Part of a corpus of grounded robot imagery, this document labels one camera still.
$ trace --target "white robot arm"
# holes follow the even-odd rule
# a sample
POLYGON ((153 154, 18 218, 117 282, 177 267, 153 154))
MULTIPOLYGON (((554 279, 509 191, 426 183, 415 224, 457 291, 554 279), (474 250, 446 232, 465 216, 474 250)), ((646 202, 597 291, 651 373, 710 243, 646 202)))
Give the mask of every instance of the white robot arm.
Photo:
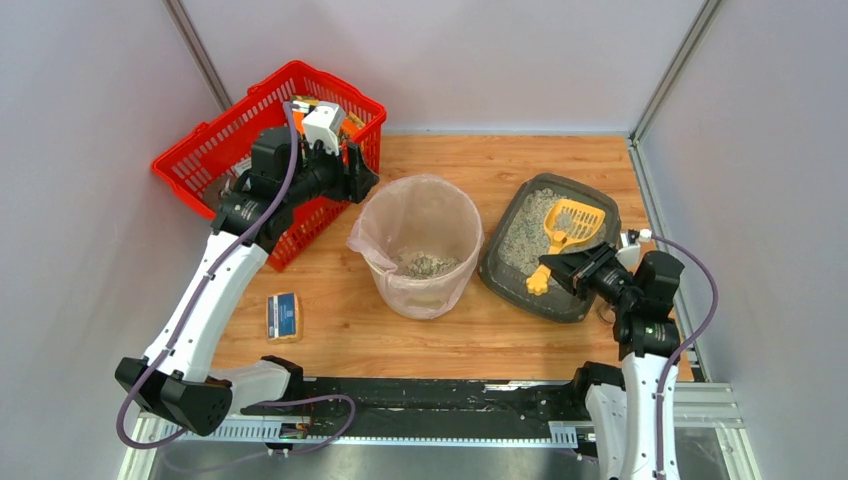
POLYGON ((213 371, 210 366, 245 288, 292 226, 295 207, 319 196, 359 203, 377 184, 377 175, 365 164, 357 145, 347 144, 348 161, 343 160, 336 136, 343 117, 338 105, 321 102, 303 120, 305 143, 292 145, 288 127, 259 135, 251 149, 252 168, 223 198, 200 265, 171 319, 142 358, 124 358, 115 371, 127 391, 137 389, 134 400, 142 409, 208 435, 227 414, 278 400, 290 388, 293 376, 302 377, 300 367, 270 356, 249 367, 213 371), (289 165, 290 159, 297 164, 289 165), (290 168, 297 175, 290 177, 293 180, 282 196, 283 178, 290 168), (267 213, 274 202, 278 206, 267 213), (218 266, 210 273, 213 263, 218 266), (167 356, 160 359, 163 352, 167 356))
MULTIPOLYGON (((628 232, 631 244, 639 237, 639 232, 628 232)), ((566 291, 578 298, 597 293, 616 314, 613 337, 622 366, 586 362, 571 383, 574 400, 585 406, 595 425, 603 480, 678 480, 672 409, 662 409, 662 465, 657 458, 657 415, 658 395, 669 406, 674 400, 678 368, 672 366, 665 379, 662 372, 680 346, 668 315, 683 264, 667 253, 648 252, 634 275, 622 265, 619 253, 602 244, 539 259, 566 291)))

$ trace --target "plastic bucket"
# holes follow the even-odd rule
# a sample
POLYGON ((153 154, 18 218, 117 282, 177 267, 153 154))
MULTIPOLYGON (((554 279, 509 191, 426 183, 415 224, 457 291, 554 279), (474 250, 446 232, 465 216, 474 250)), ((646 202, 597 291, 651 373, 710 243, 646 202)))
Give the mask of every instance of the plastic bucket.
POLYGON ((362 253, 380 296, 397 313, 436 318, 459 301, 477 266, 483 224, 471 198, 435 175, 390 183, 362 209, 347 241, 362 253), (399 255, 422 252, 459 264, 424 279, 400 275, 399 255))

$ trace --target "red basket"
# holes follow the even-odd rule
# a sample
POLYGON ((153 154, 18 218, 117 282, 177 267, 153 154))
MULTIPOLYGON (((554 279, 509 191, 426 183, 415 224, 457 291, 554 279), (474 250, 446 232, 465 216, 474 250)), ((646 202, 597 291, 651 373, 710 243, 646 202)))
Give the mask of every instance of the red basket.
MULTIPOLYGON (((177 197, 192 210, 212 219, 203 201, 203 191, 212 180, 250 157, 250 147, 259 132, 287 125, 282 102, 293 95, 311 95, 338 103, 353 112, 365 127, 353 141, 363 147, 365 162, 375 172, 380 168, 380 128, 386 109, 359 90, 326 72, 301 61, 277 70, 262 83, 247 89, 247 96, 212 123, 201 123, 194 131, 153 162, 153 172, 168 182, 177 197)), ((286 265, 324 231, 347 203, 317 198, 294 211, 294 224, 280 239, 268 264, 276 270, 286 265)))

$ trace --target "wooden surface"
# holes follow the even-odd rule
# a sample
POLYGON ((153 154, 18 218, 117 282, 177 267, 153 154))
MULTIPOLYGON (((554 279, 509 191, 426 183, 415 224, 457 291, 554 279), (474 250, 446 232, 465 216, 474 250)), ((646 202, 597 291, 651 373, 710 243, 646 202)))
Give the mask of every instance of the wooden surface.
MULTIPOLYGON (((648 226, 619 137, 389 136, 377 188, 409 175, 441 175, 474 200, 488 240, 519 186, 545 172, 611 196, 624 228, 648 226)), ((283 273, 263 267, 227 325, 214 367, 277 355, 308 376, 558 380, 570 379, 587 360, 617 364, 611 329, 594 308, 581 323, 557 324, 502 300, 476 274, 442 317, 394 313, 365 261, 345 246, 360 209, 348 208, 283 273), (304 336, 272 345, 265 339, 265 305, 282 291, 300 298, 304 336)), ((681 365, 681 379, 691 379, 686 362, 681 365)))

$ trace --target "gray wall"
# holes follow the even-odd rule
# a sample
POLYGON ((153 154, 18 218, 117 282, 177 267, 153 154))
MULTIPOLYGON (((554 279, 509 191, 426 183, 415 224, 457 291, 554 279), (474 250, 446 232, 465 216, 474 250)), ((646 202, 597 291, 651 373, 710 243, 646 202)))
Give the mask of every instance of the gray wall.
POLYGON ((186 0, 237 99, 299 58, 388 130, 629 131, 702 0, 186 0))
POLYGON ((767 479, 848 468, 846 22, 839 0, 725 2, 644 142, 668 235, 718 277, 702 353, 767 479))
POLYGON ((160 2, 3 2, 0 45, 0 476, 115 478, 206 230, 149 165, 216 109, 160 2))

